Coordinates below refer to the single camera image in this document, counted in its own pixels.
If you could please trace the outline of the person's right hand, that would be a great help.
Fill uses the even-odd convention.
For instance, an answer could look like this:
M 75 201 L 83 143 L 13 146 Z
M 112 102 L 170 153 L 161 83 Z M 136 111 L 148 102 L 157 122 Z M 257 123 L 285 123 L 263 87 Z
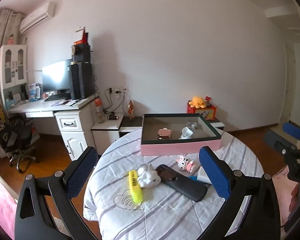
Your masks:
M 298 184 L 296 184 L 293 191 L 291 192 L 292 198 L 291 198 L 291 202 L 290 202 L 290 206 L 289 206 L 289 212 L 292 212 L 298 204 L 299 189 L 300 189 L 300 184 L 298 183 Z

